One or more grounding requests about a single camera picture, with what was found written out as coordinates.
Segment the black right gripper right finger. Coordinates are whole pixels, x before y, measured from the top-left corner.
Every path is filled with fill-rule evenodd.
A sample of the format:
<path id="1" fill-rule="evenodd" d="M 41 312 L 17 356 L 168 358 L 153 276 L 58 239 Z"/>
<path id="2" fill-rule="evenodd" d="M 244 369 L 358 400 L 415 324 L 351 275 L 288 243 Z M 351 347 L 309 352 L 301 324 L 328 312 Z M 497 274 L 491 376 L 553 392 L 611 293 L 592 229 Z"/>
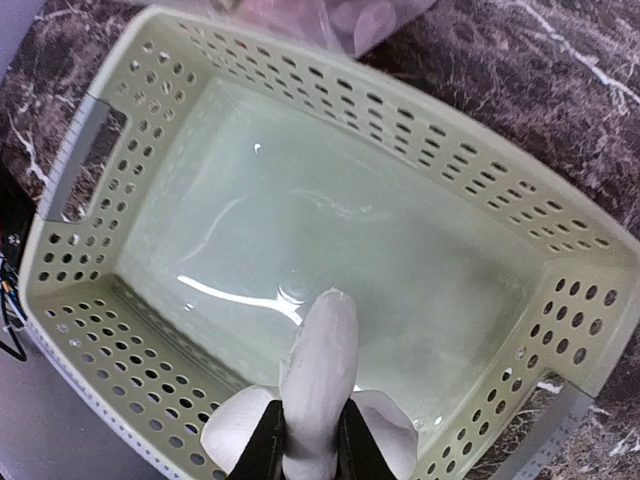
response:
<path id="1" fill-rule="evenodd" d="M 347 402 L 338 426 L 337 479 L 395 480 L 355 402 Z"/>

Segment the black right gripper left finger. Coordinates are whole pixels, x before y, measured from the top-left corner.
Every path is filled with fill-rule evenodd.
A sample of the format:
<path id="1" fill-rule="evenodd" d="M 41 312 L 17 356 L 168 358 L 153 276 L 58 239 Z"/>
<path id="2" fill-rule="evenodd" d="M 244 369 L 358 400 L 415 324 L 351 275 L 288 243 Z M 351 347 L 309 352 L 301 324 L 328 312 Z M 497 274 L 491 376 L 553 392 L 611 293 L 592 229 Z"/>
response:
<path id="1" fill-rule="evenodd" d="M 285 419 L 282 402 L 271 401 L 227 480 L 284 479 Z"/>

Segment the white mushroom toy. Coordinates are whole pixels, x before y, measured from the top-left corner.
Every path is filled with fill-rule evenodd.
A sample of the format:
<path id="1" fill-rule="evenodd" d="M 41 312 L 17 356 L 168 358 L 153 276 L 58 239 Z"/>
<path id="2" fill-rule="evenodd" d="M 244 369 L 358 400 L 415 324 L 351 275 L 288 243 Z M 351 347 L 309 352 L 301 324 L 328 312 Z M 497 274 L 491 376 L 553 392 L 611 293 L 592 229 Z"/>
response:
<path id="1" fill-rule="evenodd" d="M 239 463 L 267 405 L 283 404 L 288 479 L 329 479 L 338 468 L 338 425 L 354 400 L 376 446 L 398 479 L 410 478 L 417 463 L 418 433 L 392 398 L 380 390 L 355 388 L 358 368 L 356 304 L 346 293 L 321 293 L 298 327 L 275 387 L 252 385 L 212 414 L 201 434 L 207 455 L 225 473 Z"/>

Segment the clear zip top bag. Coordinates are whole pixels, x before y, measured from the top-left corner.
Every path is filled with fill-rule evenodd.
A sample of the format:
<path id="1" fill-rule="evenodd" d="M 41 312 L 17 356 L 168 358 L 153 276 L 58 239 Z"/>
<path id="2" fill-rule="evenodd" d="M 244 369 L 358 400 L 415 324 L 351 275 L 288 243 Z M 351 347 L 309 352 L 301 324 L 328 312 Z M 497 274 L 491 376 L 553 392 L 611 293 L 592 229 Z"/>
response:
<path id="1" fill-rule="evenodd" d="M 213 1 L 241 23 L 359 57 L 431 8 L 433 0 Z"/>

